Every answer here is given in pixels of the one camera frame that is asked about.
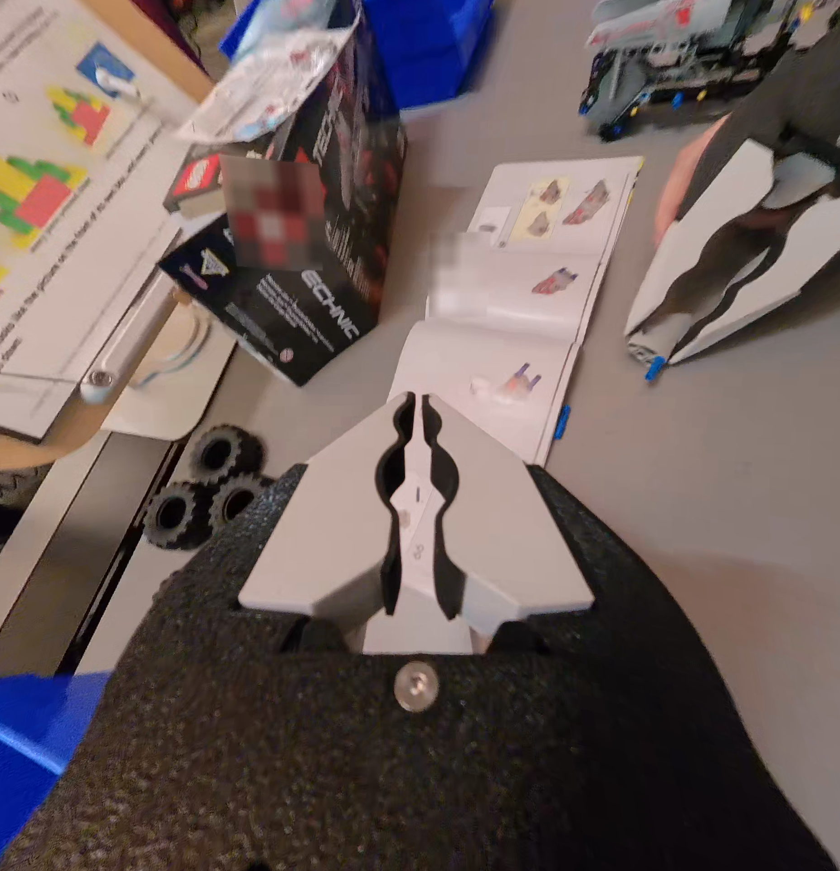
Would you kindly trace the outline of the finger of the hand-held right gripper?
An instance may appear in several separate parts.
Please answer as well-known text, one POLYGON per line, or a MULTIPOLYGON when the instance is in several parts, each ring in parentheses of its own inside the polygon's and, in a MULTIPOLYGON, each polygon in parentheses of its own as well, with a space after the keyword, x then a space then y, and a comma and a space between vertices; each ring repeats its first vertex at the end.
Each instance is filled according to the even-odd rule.
POLYGON ((744 216, 774 187, 774 152, 747 140, 665 231, 625 326, 628 341, 686 341, 725 291, 768 249, 769 232, 744 216))
POLYGON ((727 282, 715 307, 689 328, 667 362, 684 362, 796 299, 839 252, 840 197, 825 195, 727 282))

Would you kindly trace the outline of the black toy set box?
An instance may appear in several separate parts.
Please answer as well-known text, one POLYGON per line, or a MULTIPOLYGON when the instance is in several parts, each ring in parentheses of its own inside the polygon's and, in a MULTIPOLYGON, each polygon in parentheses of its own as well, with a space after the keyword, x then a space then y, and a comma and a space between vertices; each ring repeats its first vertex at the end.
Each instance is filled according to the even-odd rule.
POLYGON ((160 270, 285 381, 306 385, 376 326, 407 140, 370 96, 357 29, 298 111, 206 146, 223 205, 160 270))

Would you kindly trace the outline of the grey desk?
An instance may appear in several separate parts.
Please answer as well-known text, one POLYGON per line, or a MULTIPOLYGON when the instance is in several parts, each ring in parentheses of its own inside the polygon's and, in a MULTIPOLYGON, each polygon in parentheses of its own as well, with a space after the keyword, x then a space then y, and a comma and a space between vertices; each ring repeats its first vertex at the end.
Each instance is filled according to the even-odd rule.
POLYGON ((713 655, 754 745, 840 868, 840 265, 790 309, 652 385, 623 332, 654 213, 699 128, 602 147, 578 118, 593 2, 497 2, 474 90, 406 116, 378 327, 294 388, 237 349, 197 432, 228 422, 278 476, 387 398, 425 309, 426 246, 505 162, 643 156, 546 468, 651 567, 713 655))

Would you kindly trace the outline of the grey red toy truck model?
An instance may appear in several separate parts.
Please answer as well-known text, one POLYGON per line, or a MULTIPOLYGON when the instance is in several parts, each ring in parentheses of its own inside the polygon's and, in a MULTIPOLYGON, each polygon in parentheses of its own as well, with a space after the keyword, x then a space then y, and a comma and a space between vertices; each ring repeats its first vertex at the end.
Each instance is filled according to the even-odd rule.
POLYGON ((840 2, 603 1, 591 14, 591 70, 578 106, 602 142, 655 105, 714 109, 751 93, 840 21, 840 2))

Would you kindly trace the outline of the person's right hand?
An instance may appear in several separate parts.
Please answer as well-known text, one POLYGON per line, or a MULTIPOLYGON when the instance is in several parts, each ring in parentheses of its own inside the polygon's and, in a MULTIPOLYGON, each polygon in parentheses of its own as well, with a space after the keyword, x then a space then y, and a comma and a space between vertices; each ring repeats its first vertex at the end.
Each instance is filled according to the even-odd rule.
POLYGON ((654 245, 659 246, 665 233, 677 218, 698 163, 719 128, 726 123, 729 115, 720 117, 700 136, 683 147, 674 161, 670 175, 659 198, 654 217, 654 245))

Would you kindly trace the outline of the clear plastic bag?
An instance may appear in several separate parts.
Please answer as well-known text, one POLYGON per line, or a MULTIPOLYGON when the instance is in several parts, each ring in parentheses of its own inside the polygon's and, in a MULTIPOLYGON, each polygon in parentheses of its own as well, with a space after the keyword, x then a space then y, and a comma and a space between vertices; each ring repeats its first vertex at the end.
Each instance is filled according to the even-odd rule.
POLYGON ((232 64, 174 131, 190 145, 249 142, 295 114, 333 66, 362 18, 349 27, 269 35, 232 64))

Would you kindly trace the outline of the white instruction booklet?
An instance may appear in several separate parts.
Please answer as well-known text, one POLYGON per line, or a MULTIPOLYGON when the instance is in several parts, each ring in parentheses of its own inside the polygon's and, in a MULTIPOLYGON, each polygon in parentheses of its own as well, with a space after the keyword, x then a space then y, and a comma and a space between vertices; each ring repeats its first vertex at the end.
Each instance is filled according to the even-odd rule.
POLYGON ((545 465, 644 159, 495 166, 468 230, 436 234, 425 316, 389 398, 434 394, 545 465))

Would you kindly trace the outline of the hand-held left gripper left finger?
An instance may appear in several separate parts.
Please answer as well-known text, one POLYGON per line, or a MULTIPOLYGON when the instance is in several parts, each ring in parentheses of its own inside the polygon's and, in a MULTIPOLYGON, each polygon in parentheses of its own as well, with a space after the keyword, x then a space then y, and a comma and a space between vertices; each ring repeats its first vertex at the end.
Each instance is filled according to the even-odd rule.
POLYGON ((238 595, 244 608, 394 614, 403 566, 391 498, 414 420, 415 394, 398 394, 308 461, 238 595))

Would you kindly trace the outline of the blue storage bin square tag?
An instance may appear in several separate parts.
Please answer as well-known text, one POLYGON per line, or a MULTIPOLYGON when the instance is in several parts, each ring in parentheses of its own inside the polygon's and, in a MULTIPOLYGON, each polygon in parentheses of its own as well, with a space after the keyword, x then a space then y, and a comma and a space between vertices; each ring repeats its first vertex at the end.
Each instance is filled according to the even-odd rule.
POLYGON ((110 678, 0 678, 0 856, 65 772, 110 678))

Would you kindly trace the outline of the printed instruction board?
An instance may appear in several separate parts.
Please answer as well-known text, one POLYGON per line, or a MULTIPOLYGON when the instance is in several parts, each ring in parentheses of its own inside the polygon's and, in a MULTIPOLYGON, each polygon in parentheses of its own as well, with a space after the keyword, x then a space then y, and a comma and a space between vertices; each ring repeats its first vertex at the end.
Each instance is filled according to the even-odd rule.
POLYGON ((170 306, 173 129, 210 91, 160 2, 0 2, 0 470, 99 430, 170 306))

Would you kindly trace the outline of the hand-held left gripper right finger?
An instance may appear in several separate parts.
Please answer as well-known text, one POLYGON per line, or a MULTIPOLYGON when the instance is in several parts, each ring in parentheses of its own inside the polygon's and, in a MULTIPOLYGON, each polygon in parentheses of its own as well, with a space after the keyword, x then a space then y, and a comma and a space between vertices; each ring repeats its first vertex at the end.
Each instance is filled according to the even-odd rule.
POLYGON ((423 397, 437 604, 447 619, 522 621, 595 600, 529 466, 441 397, 423 397))

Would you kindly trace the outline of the white rounded stand base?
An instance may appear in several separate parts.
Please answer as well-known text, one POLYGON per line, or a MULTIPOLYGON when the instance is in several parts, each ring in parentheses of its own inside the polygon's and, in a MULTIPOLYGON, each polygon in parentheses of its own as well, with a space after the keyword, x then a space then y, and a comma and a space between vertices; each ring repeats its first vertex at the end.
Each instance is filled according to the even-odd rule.
POLYGON ((102 423, 102 430, 179 441, 203 418, 235 338, 199 304, 180 298, 102 423))

